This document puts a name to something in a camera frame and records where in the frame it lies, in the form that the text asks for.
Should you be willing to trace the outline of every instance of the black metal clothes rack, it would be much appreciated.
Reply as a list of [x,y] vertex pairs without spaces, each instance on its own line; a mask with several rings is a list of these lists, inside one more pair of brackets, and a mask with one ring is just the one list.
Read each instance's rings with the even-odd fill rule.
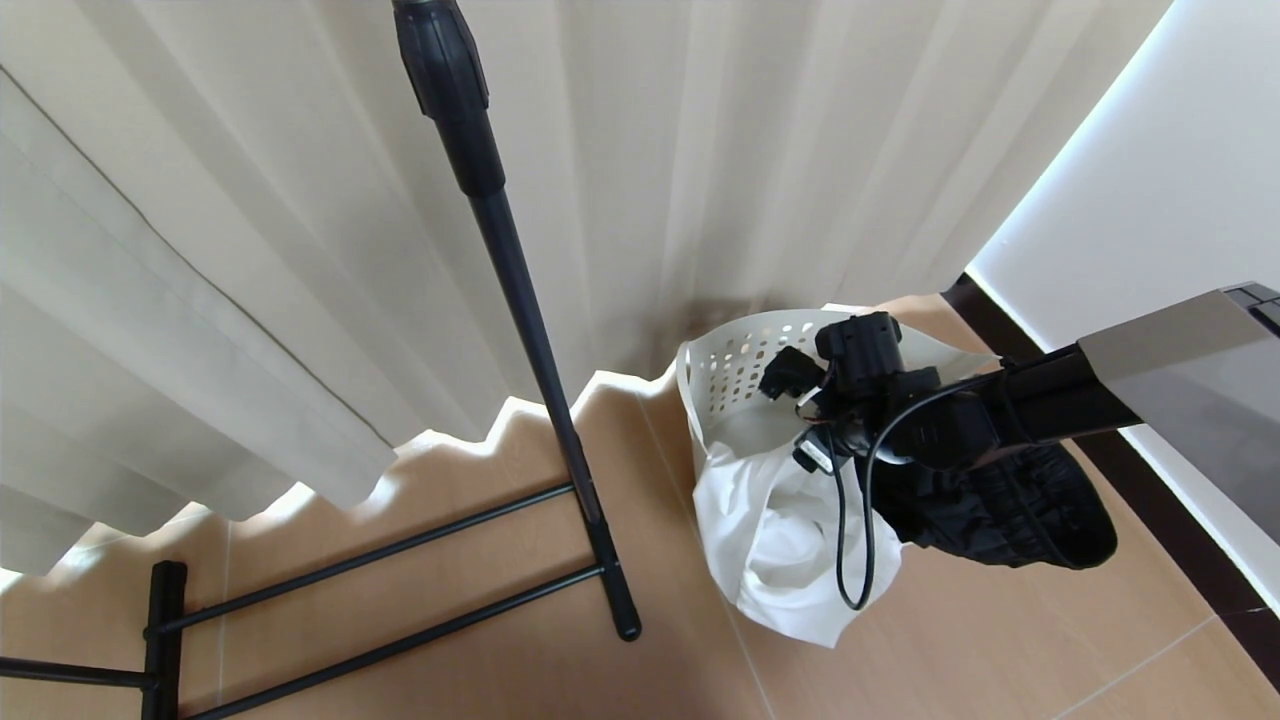
[[622,564],[618,561],[609,525],[595,493],[591,471],[582,454],[582,443],[573,429],[564,388],[561,386],[550,341],[547,337],[547,327],[543,324],[532,279],[529,277],[529,266],[507,201],[504,190],[507,179],[488,117],[489,92],[471,32],[456,0],[393,0],[392,4],[401,58],[410,82],[422,113],[435,120],[449,164],[458,178],[458,186],[471,201],[471,210],[484,237],[489,259],[498,274],[507,306],[538,380],[538,388],[547,404],[556,438],[568,466],[568,482],[189,614],[183,612],[187,566],[173,561],[157,562],[151,569],[151,596],[147,626],[143,630],[146,659],[142,671],[0,657],[0,676],[137,688],[142,691],[142,720],[177,720],[182,632],[186,628],[568,493],[577,496],[588,539],[595,555],[593,564],[342,662],[198,712],[187,720],[215,720],[238,715],[413,650],[590,578],[600,578],[604,584],[604,594],[618,637],[623,641],[640,637],[640,615],[622,574]]

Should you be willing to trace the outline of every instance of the baseboard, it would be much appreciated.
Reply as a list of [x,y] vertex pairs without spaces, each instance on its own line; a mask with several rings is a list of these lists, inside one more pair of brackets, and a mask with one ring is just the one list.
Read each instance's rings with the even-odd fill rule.
[[[997,355],[1012,359],[1043,355],[1023,328],[968,275],[942,297]],[[1098,433],[1076,439],[1076,445],[1280,691],[1280,618],[1267,607],[1240,569],[1120,433]]]

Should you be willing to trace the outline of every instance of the black garment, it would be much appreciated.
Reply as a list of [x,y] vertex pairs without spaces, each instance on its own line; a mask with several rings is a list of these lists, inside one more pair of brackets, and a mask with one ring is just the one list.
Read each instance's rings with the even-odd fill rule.
[[1111,516],[1061,445],[954,473],[881,462],[874,483],[872,505],[902,542],[1010,568],[1080,570],[1116,551]]

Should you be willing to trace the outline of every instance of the tiled floor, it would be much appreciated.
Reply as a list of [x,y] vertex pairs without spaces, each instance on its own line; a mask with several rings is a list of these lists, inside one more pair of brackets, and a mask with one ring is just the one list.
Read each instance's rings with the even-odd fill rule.
[[[936,297],[895,313],[980,342]],[[598,391],[577,418],[645,632],[613,634],[582,583],[425,648],[246,714],[348,717],[1277,717],[1267,684],[1101,478],[1120,533],[1105,566],[984,568],[909,550],[888,593],[835,651],[740,616],[707,575],[673,387]],[[436,446],[351,512],[312,500],[287,520],[191,515],[152,538],[78,553],[3,598],[3,651],[138,667],[150,565],[191,565],[191,606],[294,575],[562,477],[549,428],[517,416],[497,451]],[[589,561],[572,497],[188,630],[186,711],[321,667]],[[4,717],[136,717],[137,693],[6,680]]]

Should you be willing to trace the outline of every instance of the laundry basket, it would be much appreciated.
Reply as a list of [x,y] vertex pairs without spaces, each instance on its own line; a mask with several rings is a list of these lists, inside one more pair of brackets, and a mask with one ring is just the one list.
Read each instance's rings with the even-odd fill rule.
[[[849,315],[847,310],[760,313],[726,323],[680,347],[676,382],[695,441],[698,473],[714,442],[745,457],[773,450],[800,434],[805,425],[795,414],[795,402],[785,397],[769,401],[758,391],[760,374],[788,345],[817,359],[817,332]],[[899,347],[908,370],[936,365],[943,383],[970,375],[993,359],[964,352],[906,325]]]

